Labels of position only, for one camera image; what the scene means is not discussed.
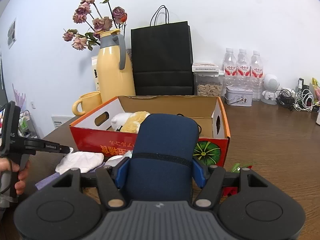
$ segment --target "wall picture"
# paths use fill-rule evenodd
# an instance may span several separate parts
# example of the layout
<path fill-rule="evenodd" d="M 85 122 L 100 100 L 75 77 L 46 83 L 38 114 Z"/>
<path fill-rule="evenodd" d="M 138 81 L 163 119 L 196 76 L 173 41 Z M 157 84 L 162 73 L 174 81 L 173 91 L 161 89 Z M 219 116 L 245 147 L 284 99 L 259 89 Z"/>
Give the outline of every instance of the wall picture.
<path fill-rule="evenodd" d="M 9 49 L 11 48 L 11 46 L 15 43 L 15 41 L 17 40 L 16 38 L 16 21 L 17 19 L 14 20 L 14 22 L 10 25 L 9 31 L 8 31 L 8 46 Z"/>

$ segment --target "yellow mug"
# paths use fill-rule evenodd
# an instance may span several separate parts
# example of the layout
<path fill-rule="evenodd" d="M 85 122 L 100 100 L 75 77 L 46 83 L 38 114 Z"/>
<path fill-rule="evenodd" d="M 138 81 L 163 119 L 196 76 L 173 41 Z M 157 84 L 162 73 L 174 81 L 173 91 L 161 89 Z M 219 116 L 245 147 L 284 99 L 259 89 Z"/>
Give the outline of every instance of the yellow mug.
<path fill-rule="evenodd" d="M 82 112 L 78 111 L 79 104 L 81 104 Z M 102 104 L 102 101 L 101 101 L 100 92 L 99 91 L 90 92 L 80 96 L 79 100 L 74 102 L 72 106 L 72 112 L 76 116 L 82 116 L 101 104 Z"/>

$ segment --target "circular pad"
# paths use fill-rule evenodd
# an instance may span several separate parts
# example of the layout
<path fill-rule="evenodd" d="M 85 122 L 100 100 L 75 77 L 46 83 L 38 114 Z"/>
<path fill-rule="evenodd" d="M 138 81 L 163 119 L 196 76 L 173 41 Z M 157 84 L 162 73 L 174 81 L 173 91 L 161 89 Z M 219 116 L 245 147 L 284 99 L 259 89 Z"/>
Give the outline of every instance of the circular pad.
<path fill-rule="evenodd" d="M 305 221 L 303 208 L 275 187 L 248 187 L 228 197 L 218 216 L 235 237 L 250 240 L 296 239 Z"/>
<path fill-rule="evenodd" d="M 38 207 L 38 217 L 47 222 L 59 222 L 68 219 L 74 212 L 74 206 L 67 201 L 49 201 Z"/>
<path fill-rule="evenodd" d="M 100 218 L 100 206 L 72 187 L 38 191 L 14 213 L 20 234 L 33 240 L 79 239 L 90 233 Z"/>
<path fill-rule="evenodd" d="M 282 215 L 282 208 L 277 203 L 267 200 L 256 200 L 245 207 L 248 216 L 262 222 L 278 219 Z"/>

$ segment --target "water bottle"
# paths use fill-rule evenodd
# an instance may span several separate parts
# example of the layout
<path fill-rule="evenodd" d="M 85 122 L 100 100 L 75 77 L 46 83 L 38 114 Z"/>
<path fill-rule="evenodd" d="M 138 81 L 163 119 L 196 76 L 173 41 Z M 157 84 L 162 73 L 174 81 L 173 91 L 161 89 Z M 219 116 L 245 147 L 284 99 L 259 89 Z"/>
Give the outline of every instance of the water bottle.
<path fill-rule="evenodd" d="M 237 85 L 236 74 L 237 74 L 237 66 L 236 66 L 236 58 L 233 55 L 232 48 L 226 48 L 226 54 L 224 55 L 222 62 L 222 69 L 225 73 L 225 78 L 223 82 L 223 95 L 226 93 L 227 86 Z"/>
<path fill-rule="evenodd" d="M 260 58 L 260 52 L 254 50 L 251 57 L 251 85 L 253 90 L 253 101 L 259 101 L 262 94 L 262 75 L 263 64 Z"/>
<path fill-rule="evenodd" d="M 250 87 L 250 62 L 247 56 L 247 50 L 245 49 L 239 49 L 237 60 L 237 78 L 238 85 L 240 87 Z"/>

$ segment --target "yellow plush toy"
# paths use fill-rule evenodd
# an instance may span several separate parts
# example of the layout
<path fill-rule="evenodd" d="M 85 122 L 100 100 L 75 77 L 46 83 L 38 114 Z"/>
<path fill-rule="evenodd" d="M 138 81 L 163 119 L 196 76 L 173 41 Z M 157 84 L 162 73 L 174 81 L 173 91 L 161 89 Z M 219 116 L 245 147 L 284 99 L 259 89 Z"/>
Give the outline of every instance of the yellow plush toy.
<path fill-rule="evenodd" d="M 120 132 L 138 133 L 140 124 L 150 115 L 146 111 L 133 113 L 122 126 Z"/>

